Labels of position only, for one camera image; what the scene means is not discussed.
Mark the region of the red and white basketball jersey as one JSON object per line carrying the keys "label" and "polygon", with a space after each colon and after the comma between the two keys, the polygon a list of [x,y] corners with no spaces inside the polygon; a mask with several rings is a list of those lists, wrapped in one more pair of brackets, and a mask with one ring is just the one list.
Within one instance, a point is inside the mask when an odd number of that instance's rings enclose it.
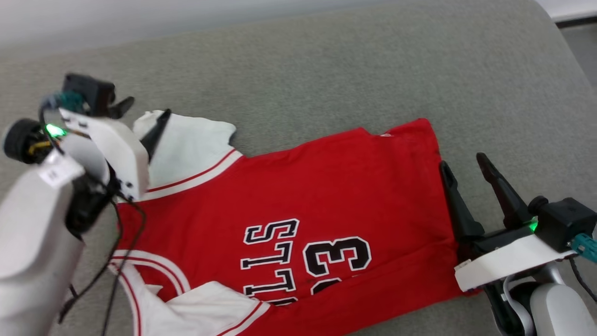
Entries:
{"label": "red and white basketball jersey", "polygon": [[433,129],[246,157],[173,113],[111,260],[134,336],[343,336],[461,296]]}

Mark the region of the grey fabric sofa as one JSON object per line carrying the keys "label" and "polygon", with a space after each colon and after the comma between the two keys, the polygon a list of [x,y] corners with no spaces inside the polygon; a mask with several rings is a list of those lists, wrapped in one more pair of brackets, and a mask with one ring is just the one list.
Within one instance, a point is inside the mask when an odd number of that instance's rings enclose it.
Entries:
{"label": "grey fabric sofa", "polygon": [[597,209],[597,94],[533,0],[414,0],[141,41],[30,61],[0,60],[0,143],[69,70],[151,109],[235,124],[245,155],[354,127],[427,118],[473,216],[501,223],[475,154],[525,199]]}

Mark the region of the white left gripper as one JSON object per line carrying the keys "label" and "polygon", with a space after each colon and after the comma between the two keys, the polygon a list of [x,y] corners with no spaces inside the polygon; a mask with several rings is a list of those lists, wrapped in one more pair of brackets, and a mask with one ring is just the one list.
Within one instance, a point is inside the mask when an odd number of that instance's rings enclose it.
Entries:
{"label": "white left gripper", "polygon": [[121,192],[126,199],[137,201],[149,186],[149,160],[155,155],[172,111],[153,113],[155,124],[139,140],[130,128],[115,120],[124,117],[134,103],[134,97],[126,97],[109,106],[108,117],[90,117],[67,109],[59,113],[70,131],[87,135],[96,145],[100,157],[122,182]]}

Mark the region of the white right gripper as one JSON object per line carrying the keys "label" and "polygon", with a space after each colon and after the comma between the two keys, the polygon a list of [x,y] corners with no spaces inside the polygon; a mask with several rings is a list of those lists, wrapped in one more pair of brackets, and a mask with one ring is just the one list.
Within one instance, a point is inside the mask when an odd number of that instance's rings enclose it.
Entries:
{"label": "white right gripper", "polygon": [[476,289],[576,254],[571,249],[558,252],[535,235],[533,226],[529,225],[533,215],[524,200],[485,153],[477,153],[476,161],[485,181],[494,190],[507,229],[484,235],[483,226],[473,218],[458,190],[450,166],[446,161],[440,162],[452,231],[459,247],[460,263],[455,267],[455,278],[461,291]]}

